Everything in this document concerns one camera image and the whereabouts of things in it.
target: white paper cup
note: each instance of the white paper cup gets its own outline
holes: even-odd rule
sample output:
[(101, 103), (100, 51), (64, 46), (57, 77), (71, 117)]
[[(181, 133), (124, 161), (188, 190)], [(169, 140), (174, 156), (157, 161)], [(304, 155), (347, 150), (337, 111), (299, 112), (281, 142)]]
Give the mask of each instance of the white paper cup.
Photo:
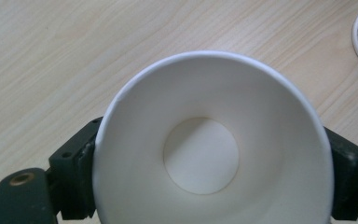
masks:
[(268, 66), (194, 51), (147, 67), (96, 138), (102, 223), (327, 223), (333, 167), (306, 98)]

